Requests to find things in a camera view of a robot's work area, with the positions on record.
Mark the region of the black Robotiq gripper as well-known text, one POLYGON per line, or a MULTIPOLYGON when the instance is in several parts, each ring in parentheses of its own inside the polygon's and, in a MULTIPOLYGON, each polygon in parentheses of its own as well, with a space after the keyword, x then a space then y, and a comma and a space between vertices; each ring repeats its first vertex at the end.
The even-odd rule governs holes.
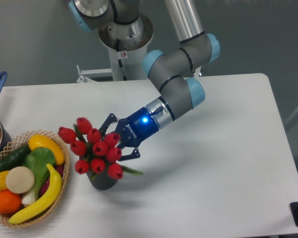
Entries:
POLYGON ((118 161, 140 158, 138 146, 159 131, 157 123, 145 107, 120 120, 113 113, 110 113, 99 128, 100 134, 105 135, 108 127, 113 123, 118 123, 115 132, 120 135, 119 147, 134 147, 130 154, 122 155, 118 161))

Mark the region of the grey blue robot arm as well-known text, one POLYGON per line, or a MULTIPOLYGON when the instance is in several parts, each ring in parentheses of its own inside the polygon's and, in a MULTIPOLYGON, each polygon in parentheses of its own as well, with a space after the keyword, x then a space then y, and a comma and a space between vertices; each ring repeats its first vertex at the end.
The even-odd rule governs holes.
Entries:
POLYGON ((148 52, 153 37, 149 18, 139 11, 137 0, 72 0, 69 8, 83 31, 98 30, 108 49, 111 74, 115 81, 148 79, 160 96, 125 119, 110 114, 100 128, 105 133, 116 123, 121 136, 119 148, 133 152, 121 160, 140 156, 138 146, 147 138, 197 107, 205 99, 202 85, 193 74, 197 68, 216 59, 220 44, 207 34, 191 0, 165 2, 180 48, 166 55, 148 52))

